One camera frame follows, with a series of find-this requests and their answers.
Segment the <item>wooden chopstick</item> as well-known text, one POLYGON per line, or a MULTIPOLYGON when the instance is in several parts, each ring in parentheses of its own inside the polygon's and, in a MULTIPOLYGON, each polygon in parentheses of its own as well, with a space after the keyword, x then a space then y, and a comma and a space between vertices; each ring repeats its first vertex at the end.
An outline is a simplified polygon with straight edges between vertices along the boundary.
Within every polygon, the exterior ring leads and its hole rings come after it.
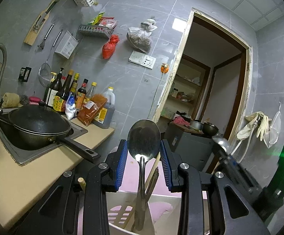
MULTIPOLYGON (((145 189, 147 190, 147 187, 149 185, 150 179, 152 177, 152 173, 154 172, 154 169, 158 167, 158 163, 160 161, 161 155, 158 154, 155 159, 151 160, 152 168, 149 171, 148 177, 145 182, 145 189)), ((134 160, 134 158, 129 155, 126 161, 126 167, 125 167, 125 173, 123 175, 123 181, 122 185, 120 187, 121 190, 124 190, 126 192, 137 192, 138 190, 138 163, 134 160)))
POLYGON ((84 178, 83 177, 79 177, 77 179, 77 181, 78 181, 82 191, 85 192, 85 190, 86 190, 86 182, 85 182, 84 178))

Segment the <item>white plastic utensil caddy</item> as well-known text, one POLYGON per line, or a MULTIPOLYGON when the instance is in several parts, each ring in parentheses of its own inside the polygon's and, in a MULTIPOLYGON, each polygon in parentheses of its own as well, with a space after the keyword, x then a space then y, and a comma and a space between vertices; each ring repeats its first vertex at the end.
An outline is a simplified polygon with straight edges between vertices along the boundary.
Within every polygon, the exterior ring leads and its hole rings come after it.
POLYGON ((181 210, 181 194, 153 194, 146 206, 144 227, 132 229, 136 194, 107 193, 110 234, 177 234, 181 210))

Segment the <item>large silver spoon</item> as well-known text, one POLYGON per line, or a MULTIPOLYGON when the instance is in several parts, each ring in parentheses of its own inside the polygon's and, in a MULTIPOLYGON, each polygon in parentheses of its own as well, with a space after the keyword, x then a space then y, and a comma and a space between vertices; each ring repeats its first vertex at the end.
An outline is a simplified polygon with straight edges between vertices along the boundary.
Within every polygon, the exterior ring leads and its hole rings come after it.
POLYGON ((130 155, 139 164, 139 183, 137 195, 144 200, 146 163, 156 157, 161 142, 160 130, 156 123, 149 119, 141 119, 132 125, 127 146, 130 155))

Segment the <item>silver fork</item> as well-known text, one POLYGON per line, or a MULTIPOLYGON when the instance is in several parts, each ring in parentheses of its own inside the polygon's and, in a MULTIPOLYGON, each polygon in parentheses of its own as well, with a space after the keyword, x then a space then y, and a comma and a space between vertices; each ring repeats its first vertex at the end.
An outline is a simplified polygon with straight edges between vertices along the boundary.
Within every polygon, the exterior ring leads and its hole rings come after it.
POLYGON ((141 197, 137 195, 135 216, 134 216, 135 220, 134 220, 133 225, 131 226, 131 231, 134 231, 134 230, 141 231, 143 229, 144 222, 145 222, 146 205, 153 193, 158 177, 159 177, 159 169, 158 167, 156 167, 154 169, 154 172, 152 173, 152 177, 150 179, 149 185, 144 194, 144 200, 142 200, 141 197))

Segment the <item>grey cabinet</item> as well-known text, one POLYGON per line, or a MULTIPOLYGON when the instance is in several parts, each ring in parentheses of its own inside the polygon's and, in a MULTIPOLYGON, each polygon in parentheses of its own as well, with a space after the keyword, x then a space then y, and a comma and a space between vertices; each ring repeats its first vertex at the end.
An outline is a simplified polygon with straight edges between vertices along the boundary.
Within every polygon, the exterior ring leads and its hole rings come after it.
POLYGON ((207 171, 214 156, 212 147, 215 143, 211 138, 186 132, 180 126, 170 123, 164 139, 168 141, 171 151, 179 154, 183 162, 199 171, 207 171))

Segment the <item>clear hanging plastic bag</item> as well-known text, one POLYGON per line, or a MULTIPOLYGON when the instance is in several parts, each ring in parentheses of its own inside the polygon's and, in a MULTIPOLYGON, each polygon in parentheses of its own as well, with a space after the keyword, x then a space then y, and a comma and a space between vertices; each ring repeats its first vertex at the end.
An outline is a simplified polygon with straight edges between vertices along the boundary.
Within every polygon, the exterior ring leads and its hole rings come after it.
POLYGON ((276 112, 269 128, 268 133, 264 134, 263 141, 268 149, 270 149, 279 138, 281 130, 281 102, 279 103, 278 112, 276 112))

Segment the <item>dark cooking pot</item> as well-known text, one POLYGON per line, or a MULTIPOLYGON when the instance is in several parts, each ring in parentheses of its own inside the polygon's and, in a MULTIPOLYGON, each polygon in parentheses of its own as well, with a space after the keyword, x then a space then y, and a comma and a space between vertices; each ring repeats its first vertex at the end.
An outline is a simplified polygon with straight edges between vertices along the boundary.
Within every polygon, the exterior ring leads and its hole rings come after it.
POLYGON ((204 122, 202 127, 202 132, 204 135, 208 137, 213 137, 219 132, 219 129, 217 126, 215 126, 210 122, 204 122))

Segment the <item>white rubber gloves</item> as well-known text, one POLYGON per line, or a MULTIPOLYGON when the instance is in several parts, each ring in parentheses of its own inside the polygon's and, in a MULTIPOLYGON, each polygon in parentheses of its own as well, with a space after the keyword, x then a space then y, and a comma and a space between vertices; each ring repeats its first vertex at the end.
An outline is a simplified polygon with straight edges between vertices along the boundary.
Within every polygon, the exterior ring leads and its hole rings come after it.
POLYGON ((264 135, 269 131, 269 122, 271 119, 265 115, 262 111, 256 111, 248 116, 244 117, 249 123, 246 124, 238 133, 237 139, 244 140, 248 138, 252 130, 257 128, 256 138, 259 138, 260 141, 263 140, 264 135))

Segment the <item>large vinegar jug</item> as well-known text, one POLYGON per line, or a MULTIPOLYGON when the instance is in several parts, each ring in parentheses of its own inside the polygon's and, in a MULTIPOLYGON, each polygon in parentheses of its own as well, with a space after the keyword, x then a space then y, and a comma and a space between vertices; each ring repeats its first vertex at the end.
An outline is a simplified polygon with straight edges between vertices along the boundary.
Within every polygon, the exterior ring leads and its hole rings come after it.
POLYGON ((113 87, 108 87, 107 91, 103 93, 103 96, 107 98, 107 102, 97 113, 92 123, 102 129, 107 129, 110 127, 112 116, 115 111, 115 94, 113 92, 113 87))

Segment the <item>orange spice bag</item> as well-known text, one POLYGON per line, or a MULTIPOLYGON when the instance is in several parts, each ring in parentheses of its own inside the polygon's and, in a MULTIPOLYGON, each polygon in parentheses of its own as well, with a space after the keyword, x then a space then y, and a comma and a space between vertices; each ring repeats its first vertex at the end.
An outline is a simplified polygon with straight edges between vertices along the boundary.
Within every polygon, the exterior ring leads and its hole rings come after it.
POLYGON ((99 111, 103 108, 107 98, 102 94, 95 94, 87 103, 84 108, 78 113, 77 118, 85 125, 88 126, 99 111))

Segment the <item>white blue salt bag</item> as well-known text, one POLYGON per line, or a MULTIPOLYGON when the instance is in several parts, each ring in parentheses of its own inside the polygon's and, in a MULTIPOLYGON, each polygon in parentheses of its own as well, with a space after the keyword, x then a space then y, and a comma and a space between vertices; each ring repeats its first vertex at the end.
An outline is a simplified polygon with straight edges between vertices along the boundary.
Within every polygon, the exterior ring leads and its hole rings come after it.
POLYGON ((72 92, 70 92, 66 101, 65 115, 68 120, 72 120, 76 117, 76 114, 75 96, 72 92))

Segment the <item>yellow label sauce bottle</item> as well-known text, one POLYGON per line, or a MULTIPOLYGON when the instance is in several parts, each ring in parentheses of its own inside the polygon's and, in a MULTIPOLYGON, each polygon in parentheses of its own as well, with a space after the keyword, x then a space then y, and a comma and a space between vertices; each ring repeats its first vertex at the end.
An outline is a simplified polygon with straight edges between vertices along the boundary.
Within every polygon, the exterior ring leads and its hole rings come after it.
POLYGON ((53 101, 53 109, 57 112, 63 113, 65 111, 66 101, 68 100, 68 97, 69 97, 70 83, 71 83, 73 74, 74 74, 74 70, 69 70, 66 80, 64 82, 64 86, 55 95, 55 98, 53 101))

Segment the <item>wooden storage shelves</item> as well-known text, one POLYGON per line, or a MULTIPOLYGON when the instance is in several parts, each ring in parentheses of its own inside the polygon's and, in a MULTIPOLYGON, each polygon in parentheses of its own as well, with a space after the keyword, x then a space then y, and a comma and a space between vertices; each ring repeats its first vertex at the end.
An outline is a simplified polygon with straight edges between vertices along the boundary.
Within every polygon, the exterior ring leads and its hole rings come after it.
POLYGON ((177 112, 196 119, 209 78, 210 67, 183 55, 161 117, 174 120, 177 112))

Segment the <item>clear yellow cap bottle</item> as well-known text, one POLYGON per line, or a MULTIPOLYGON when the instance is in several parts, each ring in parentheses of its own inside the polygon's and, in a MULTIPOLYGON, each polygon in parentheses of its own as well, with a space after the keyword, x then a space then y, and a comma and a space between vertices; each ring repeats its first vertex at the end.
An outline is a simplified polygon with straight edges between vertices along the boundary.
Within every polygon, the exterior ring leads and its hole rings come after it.
POLYGON ((90 99, 92 98, 92 96, 95 94, 95 88, 96 88, 97 83, 96 82, 92 82, 91 83, 91 87, 90 89, 87 91, 84 101, 83 101, 83 106, 86 105, 86 103, 88 103, 88 101, 90 101, 90 99))

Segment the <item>red label sauce bottle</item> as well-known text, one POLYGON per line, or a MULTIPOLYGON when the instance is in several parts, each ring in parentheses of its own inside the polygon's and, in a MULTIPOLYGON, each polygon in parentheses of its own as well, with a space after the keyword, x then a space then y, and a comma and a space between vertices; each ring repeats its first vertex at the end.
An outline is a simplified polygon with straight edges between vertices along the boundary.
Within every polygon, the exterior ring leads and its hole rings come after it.
POLYGON ((76 105, 77 112, 81 110, 81 107, 83 105, 83 101, 86 95, 87 83, 88 83, 88 79, 84 79, 81 87, 77 90, 76 99, 75 99, 75 105, 76 105))

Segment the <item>steel sink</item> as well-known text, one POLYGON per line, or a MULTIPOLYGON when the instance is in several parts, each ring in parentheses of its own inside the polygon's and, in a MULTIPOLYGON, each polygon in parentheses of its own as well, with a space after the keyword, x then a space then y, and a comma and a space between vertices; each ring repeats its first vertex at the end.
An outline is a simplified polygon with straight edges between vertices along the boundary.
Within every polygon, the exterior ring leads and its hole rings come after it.
POLYGON ((70 123, 70 130, 63 135, 46 136, 23 132, 7 123, 7 118, 8 114, 5 113, 0 119, 0 139, 20 166, 24 166, 62 145, 66 145, 88 161, 92 159, 91 150, 75 141, 87 130, 74 123, 70 123))

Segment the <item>dark soy sauce bottle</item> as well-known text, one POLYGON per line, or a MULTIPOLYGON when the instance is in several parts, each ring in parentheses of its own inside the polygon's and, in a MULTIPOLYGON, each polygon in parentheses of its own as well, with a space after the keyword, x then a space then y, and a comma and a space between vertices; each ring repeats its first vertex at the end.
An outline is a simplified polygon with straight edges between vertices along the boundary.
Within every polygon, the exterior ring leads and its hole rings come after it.
POLYGON ((55 99, 56 94, 58 93, 58 91, 62 88, 62 72, 63 72, 64 68, 60 68, 60 72, 57 74, 57 77, 55 78, 54 81, 51 82, 49 88, 48 88, 48 94, 47 94, 47 98, 46 98, 46 105, 50 108, 53 107, 53 102, 55 99))

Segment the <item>loofah sponge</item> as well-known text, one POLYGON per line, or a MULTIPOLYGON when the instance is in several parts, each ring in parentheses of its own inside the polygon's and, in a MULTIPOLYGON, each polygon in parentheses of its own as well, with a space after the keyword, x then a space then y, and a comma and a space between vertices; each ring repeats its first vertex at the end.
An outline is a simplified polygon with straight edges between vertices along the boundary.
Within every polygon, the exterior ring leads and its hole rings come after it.
POLYGON ((20 104, 20 96, 16 93, 6 92, 3 95, 3 108, 17 108, 20 104))

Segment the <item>hanging mesh strainer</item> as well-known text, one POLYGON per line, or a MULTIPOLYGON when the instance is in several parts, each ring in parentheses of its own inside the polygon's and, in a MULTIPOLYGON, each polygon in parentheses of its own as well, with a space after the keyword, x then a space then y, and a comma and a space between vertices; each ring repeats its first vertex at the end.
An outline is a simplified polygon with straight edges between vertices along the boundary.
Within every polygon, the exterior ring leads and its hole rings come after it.
POLYGON ((39 78, 39 82, 43 87, 46 87, 50 81, 51 81, 51 67, 48 63, 50 56, 52 54, 52 51, 59 39, 59 37, 61 36, 63 30, 61 29, 60 32, 58 33, 53 45, 51 46, 50 52, 49 52, 49 56, 47 57, 46 61, 40 66, 39 72, 38 72, 38 78, 39 78))

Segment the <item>red plastic bag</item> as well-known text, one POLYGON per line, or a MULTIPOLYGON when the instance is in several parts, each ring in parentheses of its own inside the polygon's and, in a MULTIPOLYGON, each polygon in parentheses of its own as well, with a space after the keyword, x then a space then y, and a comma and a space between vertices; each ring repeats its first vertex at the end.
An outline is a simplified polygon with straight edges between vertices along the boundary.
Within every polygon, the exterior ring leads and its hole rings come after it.
POLYGON ((119 36, 117 34, 112 34, 109 41, 102 47, 102 57, 104 60, 108 60, 113 55, 118 42, 119 36))

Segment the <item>clear bag of dried goods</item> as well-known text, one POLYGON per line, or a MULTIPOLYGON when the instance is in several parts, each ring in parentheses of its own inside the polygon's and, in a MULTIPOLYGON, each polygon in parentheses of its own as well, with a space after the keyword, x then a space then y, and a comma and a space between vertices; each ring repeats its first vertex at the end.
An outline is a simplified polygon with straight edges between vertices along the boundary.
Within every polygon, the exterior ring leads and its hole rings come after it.
POLYGON ((147 54, 152 44, 152 32, 156 29, 155 18, 149 18, 141 22, 139 27, 129 27, 127 30, 127 40, 135 49, 147 54))

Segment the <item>wooden knife holder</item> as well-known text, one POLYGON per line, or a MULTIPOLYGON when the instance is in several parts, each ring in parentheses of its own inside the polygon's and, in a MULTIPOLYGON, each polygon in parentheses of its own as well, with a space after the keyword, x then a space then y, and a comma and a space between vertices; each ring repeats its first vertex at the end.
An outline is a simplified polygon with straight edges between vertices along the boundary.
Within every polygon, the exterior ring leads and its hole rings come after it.
POLYGON ((37 36, 40 33, 40 30, 43 28, 45 22, 49 18, 50 11, 53 9, 53 7, 56 5, 56 3, 58 3, 59 1, 60 0, 51 0, 48 7, 38 15, 38 17, 36 18, 36 20, 32 24, 29 32, 27 33, 27 35, 24 39, 25 44, 30 45, 30 46, 32 46, 34 44, 37 36))

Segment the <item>wooden door frame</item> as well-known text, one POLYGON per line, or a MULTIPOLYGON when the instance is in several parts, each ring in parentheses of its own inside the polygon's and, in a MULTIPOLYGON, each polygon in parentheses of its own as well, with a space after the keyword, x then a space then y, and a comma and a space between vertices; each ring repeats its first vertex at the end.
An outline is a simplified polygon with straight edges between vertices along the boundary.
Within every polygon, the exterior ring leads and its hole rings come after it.
POLYGON ((228 122, 227 129, 224 134, 224 138, 228 139, 229 143, 234 143, 236 134, 240 130, 244 115, 246 114, 246 108, 250 100, 251 88, 252 88, 252 72, 253 72, 253 46, 249 45, 243 40, 237 33, 230 28, 226 27, 221 22, 205 14, 204 12, 191 8, 187 24, 184 27, 181 41, 179 43, 177 53, 174 58, 173 65, 170 67, 170 74, 167 77, 167 81, 162 90, 156 109, 152 116, 152 121, 158 122, 164 108, 165 101, 169 96, 169 91, 176 76, 177 70, 182 59, 182 55, 185 49, 189 32, 193 22, 202 23, 204 26, 211 28, 211 31, 215 32, 220 37, 228 37, 229 41, 233 43, 237 49, 241 51, 241 69, 239 75, 239 81, 237 86, 236 97, 234 100, 233 109, 228 122))

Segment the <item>orange wall hook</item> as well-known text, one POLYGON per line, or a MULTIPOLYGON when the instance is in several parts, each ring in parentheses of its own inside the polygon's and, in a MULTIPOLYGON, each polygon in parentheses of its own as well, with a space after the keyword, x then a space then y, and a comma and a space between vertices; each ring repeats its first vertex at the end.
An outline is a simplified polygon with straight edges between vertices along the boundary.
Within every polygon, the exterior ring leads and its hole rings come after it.
POLYGON ((168 72, 169 72, 169 64, 162 63, 161 64, 161 73, 162 74, 167 74, 168 72))

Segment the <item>black wall outlet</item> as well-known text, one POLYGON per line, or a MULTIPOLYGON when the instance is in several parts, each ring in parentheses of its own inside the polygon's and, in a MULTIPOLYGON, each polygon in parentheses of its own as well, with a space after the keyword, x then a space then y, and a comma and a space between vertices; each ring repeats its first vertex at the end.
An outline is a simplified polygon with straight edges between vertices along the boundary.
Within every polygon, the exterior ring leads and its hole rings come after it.
POLYGON ((22 67, 18 76, 19 82, 28 82, 30 73, 32 68, 31 67, 22 67))

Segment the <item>white wall switch panel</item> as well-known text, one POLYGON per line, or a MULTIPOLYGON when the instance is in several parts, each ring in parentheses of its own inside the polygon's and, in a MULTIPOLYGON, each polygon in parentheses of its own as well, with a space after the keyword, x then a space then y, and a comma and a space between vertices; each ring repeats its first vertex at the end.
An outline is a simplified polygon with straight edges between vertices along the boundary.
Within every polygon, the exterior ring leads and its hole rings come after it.
POLYGON ((152 70, 156 62, 156 58, 141 52, 133 51, 129 56, 128 61, 152 70))

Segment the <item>white lower wall basket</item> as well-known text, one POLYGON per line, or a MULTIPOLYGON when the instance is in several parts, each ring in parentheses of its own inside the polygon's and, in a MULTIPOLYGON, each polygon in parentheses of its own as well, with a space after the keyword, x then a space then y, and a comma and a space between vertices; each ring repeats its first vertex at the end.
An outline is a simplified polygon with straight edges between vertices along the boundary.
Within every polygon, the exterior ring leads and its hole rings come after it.
POLYGON ((55 53, 69 59, 77 45, 78 41, 75 37, 69 31, 66 31, 60 43, 57 45, 55 53))

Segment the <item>grey wall shelf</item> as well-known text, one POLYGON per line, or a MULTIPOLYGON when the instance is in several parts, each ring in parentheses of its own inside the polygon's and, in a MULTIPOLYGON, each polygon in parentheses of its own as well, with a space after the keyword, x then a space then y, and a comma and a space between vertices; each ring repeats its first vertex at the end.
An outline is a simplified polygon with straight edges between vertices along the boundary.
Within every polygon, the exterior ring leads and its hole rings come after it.
POLYGON ((109 39, 114 32, 114 29, 99 25, 81 24, 78 31, 84 36, 92 36, 109 39))

